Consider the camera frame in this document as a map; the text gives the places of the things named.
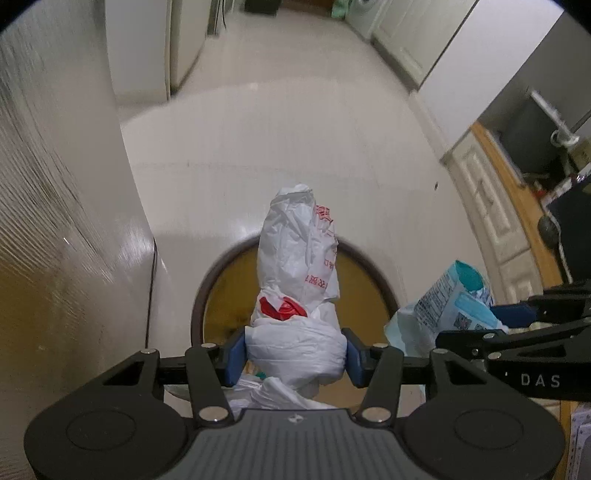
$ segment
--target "qr code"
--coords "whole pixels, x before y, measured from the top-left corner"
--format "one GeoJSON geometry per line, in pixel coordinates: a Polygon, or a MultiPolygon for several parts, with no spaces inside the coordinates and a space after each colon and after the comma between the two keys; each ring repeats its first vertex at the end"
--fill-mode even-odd
{"type": "Polygon", "coordinates": [[[458,330],[468,330],[468,328],[470,328],[471,323],[472,321],[468,317],[458,312],[456,321],[453,322],[453,326],[458,330]]]}

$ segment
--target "beige floor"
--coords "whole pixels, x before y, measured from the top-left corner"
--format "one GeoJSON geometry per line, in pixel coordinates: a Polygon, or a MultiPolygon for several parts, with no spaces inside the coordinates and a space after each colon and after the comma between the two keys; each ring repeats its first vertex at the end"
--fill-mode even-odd
{"type": "Polygon", "coordinates": [[[282,186],[309,184],[337,233],[374,261],[401,305],[456,258],[485,273],[407,92],[343,22],[286,10],[233,14],[227,31],[206,40],[173,101],[121,109],[120,118],[170,274],[157,279],[166,288],[150,332],[163,355],[190,346],[191,307],[207,269],[260,230],[282,186]]]}

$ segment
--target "wooden countertop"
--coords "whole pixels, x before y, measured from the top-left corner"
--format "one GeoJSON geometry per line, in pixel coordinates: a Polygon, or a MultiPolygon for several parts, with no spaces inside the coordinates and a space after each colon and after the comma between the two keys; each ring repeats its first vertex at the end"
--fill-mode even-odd
{"type": "MultiPolygon", "coordinates": [[[[554,258],[553,253],[544,245],[538,233],[538,220],[543,215],[542,208],[531,192],[529,187],[519,185],[515,176],[511,171],[511,167],[507,165],[503,155],[499,152],[495,143],[488,135],[486,128],[479,122],[475,122],[470,127],[478,143],[486,153],[486,156],[491,161],[496,170],[501,183],[505,187],[507,194],[517,211],[517,216],[521,221],[525,236],[528,239],[531,247],[531,253],[538,265],[540,277],[544,288],[553,287],[562,283],[562,277],[558,264],[554,258]]],[[[560,402],[560,424],[564,430],[566,442],[570,438],[570,415],[576,407],[576,402],[561,401],[560,402]]],[[[564,454],[560,460],[560,464],[556,469],[554,480],[564,480],[566,476],[566,462],[569,451],[568,443],[564,449],[564,454]]]]}

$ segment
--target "washing machine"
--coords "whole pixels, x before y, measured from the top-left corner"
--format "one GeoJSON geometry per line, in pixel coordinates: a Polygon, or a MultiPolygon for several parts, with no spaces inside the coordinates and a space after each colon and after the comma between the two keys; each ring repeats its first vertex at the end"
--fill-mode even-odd
{"type": "Polygon", "coordinates": [[[392,0],[351,0],[345,19],[359,35],[369,40],[392,0]]]}

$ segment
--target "wooden drawer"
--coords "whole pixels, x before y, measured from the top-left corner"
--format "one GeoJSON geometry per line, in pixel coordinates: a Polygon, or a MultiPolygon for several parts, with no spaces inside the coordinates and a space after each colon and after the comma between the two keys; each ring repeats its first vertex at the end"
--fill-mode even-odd
{"type": "Polygon", "coordinates": [[[500,264],[529,248],[519,217],[484,150],[471,132],[453,150],[500,264]]]}
{"type": "Polygon", "coordinates": [[[538,265],[530,250],[520,253],[500,268],[508,303],[517,303],[543,293],[538,265]]]}

